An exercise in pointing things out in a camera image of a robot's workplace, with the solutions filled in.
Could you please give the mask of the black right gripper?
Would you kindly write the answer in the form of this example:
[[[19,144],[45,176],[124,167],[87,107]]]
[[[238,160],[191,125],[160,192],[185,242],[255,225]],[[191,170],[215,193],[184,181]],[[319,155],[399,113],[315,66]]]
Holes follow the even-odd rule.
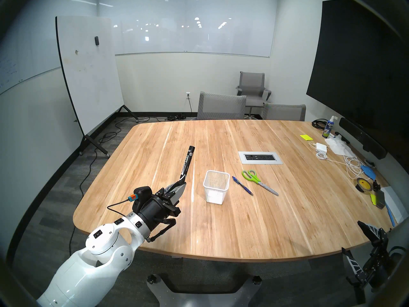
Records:
[[[341,253],[346,279],[354,287],[362,287],[366,282],[371,287],[381,287],[396,266],[387,251],[389,242],[387,233],[383,228],[377,228],[362,221],[358,221],[357,224],[371,242],[373,249],[363,270],[352,256],[351,251],[342,247]]]

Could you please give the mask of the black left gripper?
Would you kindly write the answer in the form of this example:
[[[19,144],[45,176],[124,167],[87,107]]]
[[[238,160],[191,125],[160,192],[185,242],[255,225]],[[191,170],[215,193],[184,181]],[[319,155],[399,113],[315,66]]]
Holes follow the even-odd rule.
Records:
[[[149,230],[154,230],[158,225],[164,224],[164,230],[169,230],[176,224],[175,217],[181,213],[176,205],[186,187],[186,182],[175,182],[161,188],[156,192],[156,196],[144,203],[139,209],[139,217],[143,220]]]

